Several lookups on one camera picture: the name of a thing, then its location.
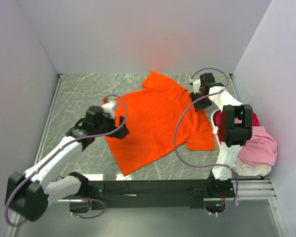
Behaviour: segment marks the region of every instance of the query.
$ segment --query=robotic arm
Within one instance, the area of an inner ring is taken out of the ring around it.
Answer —
[[[5,203],[7,203],[12,191],[59,149],[61,152],[52,159],[43,169],[37,172],[17,193],[10,204],[10,208],[30,221],[37,220],[47,209],[48,206],[56,201],[70,195],[86,197],[88,194],[88,179],[76,172],[70,173],[61,181],[53,182],[64,168],[66,163],[74,159],[83,152],[93,141],[94,138],[86,138],[74,141],[89,135],[104,134],[116,129],[115,111],[118,107],[116,101],[105,100],[102,106],[91,106],[86,116],[80,119],[61,140],[58,146],[53,149],[46,157],[33,167],[27,169],[23,174],[15,172],[9,177]],[[119,117],[119,124],[124,120]],[[129,131],[124,125],[117,132],[109,135],[118,139],[123,139]]]
[[[190,94],[192,101],[224,88],[222,83],[215,83],[212,73],[202,74],[200,79],[190,80],[190,84],[193,86],[193,92]],[[222,120],[218,129],[222,144],[216,163],[233,167],[240,150],[252,137],[252,107],[243,105],[224,90],[220,94],[200,100],[194,104],[194,108],[196,111],[205,109],[213,102],[222,111]],[[241,120],[241,123],[235,123],[235,119]],[[231,170],[223,166],[215,166],[212,174],[217,180],[228,180],[232,177]]]

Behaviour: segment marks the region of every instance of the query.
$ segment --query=gray wall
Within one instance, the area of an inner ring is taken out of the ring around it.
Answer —
[[[271,2],[18,1],[59,73],[232,73]]]
[[[252,104],[278,142],[270,177],[296,237],[296,0],[273,0],[234,76],[238,98]]]
[[[33,165],[57,75],[16,0],[0,0],[0,236],[7,179]]]

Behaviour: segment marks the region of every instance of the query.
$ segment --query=metal frame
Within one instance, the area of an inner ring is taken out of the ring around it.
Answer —
[[[38,160],[42,155],[42,150],[45,144],[45,137],[50,127],[51,115],[54,110],[55,102],[58,97],[59,88],[60,88],[63,76],[64,75],[59,76],[58,84],[51,103],[46,125],[45,125],[43,135],[38,147],[34,164],[38,162]],[[204,198],[204,201],[217,201],[217,200],[220,200],[220,198]],[[274,222],[276,224],[277,231],[279,233],[279,237],[289,236],[270,180],[239,180],[239,192],[238,192],[237,200],[269,200],[270,208],[272,211]],[[58,202],[85,203],[87,201],[82,199],[63,199],[63,200],[59,200]],[[21,219],[20,215],[17,214],[16,212],[12,212],[10,215],[10,218],[11,218],[11,221],[14,223],[20,221]],[[17,237],[18,233],[19,233],[18,227],[7,226],[4,233],[4,237]]]

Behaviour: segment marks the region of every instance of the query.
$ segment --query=pink cloth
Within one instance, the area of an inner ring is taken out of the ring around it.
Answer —
[[[244,164],[274,165],[277,159],[277,143],[264,127],[252,127],[252,138],[241,149],[238,157]]]

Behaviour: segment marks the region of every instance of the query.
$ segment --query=red cloth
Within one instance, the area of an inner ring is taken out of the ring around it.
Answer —
[[[219,125],[221,123],[221,119],[222,119],[222,112],[221,111],[218,111],[216,113],[214,119],[215,119],[215,125],[217,127],[219,127]],[[238,119],[235,119],[235,123],[241,123],[241,121],[238,120]],[[254,127],[260,127],[260,123],[259,123],[258,117],[257,117],[257,115],[256,115],[255,112],[253,112],[253,114],[252,114],[252,126],[254,126]]]
[[[145,89],[123,95],[128,108],[124,139],[106,137],[123,175],[127,175],[171,152],[176,124],[191,103],[189,92],[171,78],[151,72],[142,84]],[[125,115],[122,103],[115,115]],[[203,110],[191,108],[177,134],[177,146],[187,142],[192,150],[214,150],[211,125]]]

